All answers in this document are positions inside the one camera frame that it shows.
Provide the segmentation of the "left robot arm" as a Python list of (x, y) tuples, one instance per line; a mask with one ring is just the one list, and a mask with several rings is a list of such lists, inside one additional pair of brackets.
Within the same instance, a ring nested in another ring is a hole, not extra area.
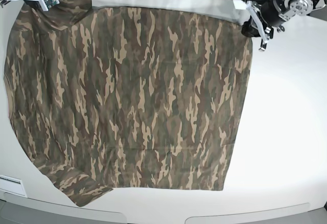
[(326, 0), (233, 0), (235, 9), (246, 10), (250, 18), (242, 26), (246, 37), (261, 38), (259, 50), (265, 51), (274, 31), (283, 32), (283, 24), (295, 16), (306, 16), (323, 9)]

